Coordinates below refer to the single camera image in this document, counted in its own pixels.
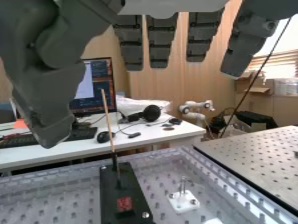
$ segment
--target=window blind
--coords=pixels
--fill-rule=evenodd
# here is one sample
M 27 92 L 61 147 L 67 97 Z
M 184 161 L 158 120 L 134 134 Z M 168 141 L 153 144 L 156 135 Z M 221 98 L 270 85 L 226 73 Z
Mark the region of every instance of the window blind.
M 254 57 L 247 70 L 258 70 L 265 59 L 266 56 Z M 298 50 L 273 54 L 262 71 L 266 79 L 298 77 Z

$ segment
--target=headphones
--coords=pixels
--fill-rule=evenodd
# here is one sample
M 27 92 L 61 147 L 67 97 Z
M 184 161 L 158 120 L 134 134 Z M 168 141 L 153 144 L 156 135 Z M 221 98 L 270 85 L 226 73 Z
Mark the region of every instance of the headphones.
M 126 116 L 128 122 L 138 121 L 141 118 L 146 122 L 154 122 L 161 116 L 161 109 L 157 105 L 149 105 L 142 112 Z

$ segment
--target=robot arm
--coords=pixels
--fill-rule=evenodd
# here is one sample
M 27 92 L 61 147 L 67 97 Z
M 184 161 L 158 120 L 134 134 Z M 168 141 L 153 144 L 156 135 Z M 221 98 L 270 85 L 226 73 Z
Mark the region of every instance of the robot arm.
M 144 28 L 140 14 L 146 14 L 150 65 L 165 68 L 176 31 L 176 12 L 186 11 L 190 12 L 190 21 L 185 56 L 189 62 L 201 62 L 217 33 L 226 2 L 0 1 L 0 56 L 13 85 L 15 103 L 43 147 L 53 147 L 68 137 L 73 123 L 69 101 L 75 98 L 85 71 L 80 56 L 92 37 L 102 34 L 112 24 L 126 68 L 140 70 Z M 273 34 L 278 20 L 293 16 L 297 11 L 297 0 L 243 0 L 222 72 L 230 77 L 242 74 L 253 54 Z
M 0 55 L 12 97 L 36 139 L 53 147 L 71 132 L 69 102 L 82 80 L 89 40 L 116 23 L 120 1 L 3 0 Z

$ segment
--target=wooden stick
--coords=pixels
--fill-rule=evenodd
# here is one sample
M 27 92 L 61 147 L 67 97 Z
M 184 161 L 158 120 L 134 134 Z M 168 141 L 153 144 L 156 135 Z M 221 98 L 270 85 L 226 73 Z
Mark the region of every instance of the wooden stick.
M 118 160 L 117 160 L 117 154 L 114 150 L 114 142 L 113 142 L 113 135 L 112 135 L 112 129 L 110 129 L 110 122 L 109 122 L 109 111 L 106 106 L 106 98 L 105 98 L 105 90 L 101 89 L 101 96 L 102 96 L 102 102 L 104 102 L 104 108 L 105 108 L 105 117 L 106 117 L 106 125 L 109 130 L 109 143 L 110 143 L 110 150 L 112 150 L 112 161 L 113 161 L 113 170 L 117 171 L 117 187 L 121 188 L 121 180 L 120 180 L 120 168 L 118 168 Z
M 109 143 L 110 143 L 110 149 L 114 153 L 114 142 L 113 142 L 113 135 L 112 135 L 112 129 L 110 129 L 110 122 L 109 122 L 109 111 L 106 106 L 106 98 L 105 98 L 105 90 L 101 89 L 101 96 L 102 96 L 102 102 L 104 102 L 104 108 L 105 108 L 105 117 L 106 117 L 106 125 L 109 130 Z

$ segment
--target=window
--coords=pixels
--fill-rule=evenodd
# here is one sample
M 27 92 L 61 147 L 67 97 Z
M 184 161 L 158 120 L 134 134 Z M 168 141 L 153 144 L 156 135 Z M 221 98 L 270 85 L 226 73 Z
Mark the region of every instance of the window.
M 282 33 L 287 19 L 278 24 L 275 33 L 267 38 L 266 43 L 254 55 L 249 70 L 258 70 L 270 51 L 274 43 Z M 291 19 L 289 27 L 285 31 L 282 39 L 277 45 L 273 56 L 263 68 L 266 79 L 293 78 L 298 77 L 298 15 Z

